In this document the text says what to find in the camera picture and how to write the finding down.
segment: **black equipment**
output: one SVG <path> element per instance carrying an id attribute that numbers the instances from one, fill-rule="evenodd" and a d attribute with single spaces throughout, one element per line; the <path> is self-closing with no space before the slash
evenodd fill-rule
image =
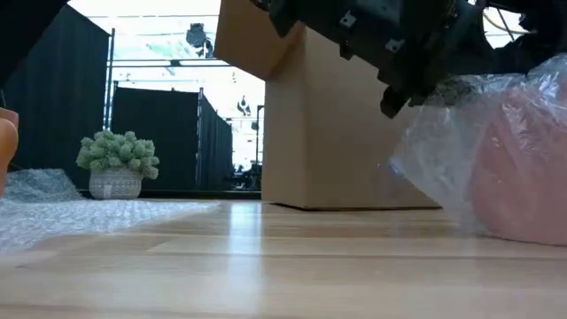
<path id="1" fill-rule="evenodd" d="M 280 36 L 296 22 L 379 69 L 388 85 L 382 112 L 393 118 L 419 105 L 448 75 L 527 73 L 567 47 L 565 0 L 251 0 Z M 528 31 L 493 49 L 484 35 L 487 7 L 522 14 Z"/>

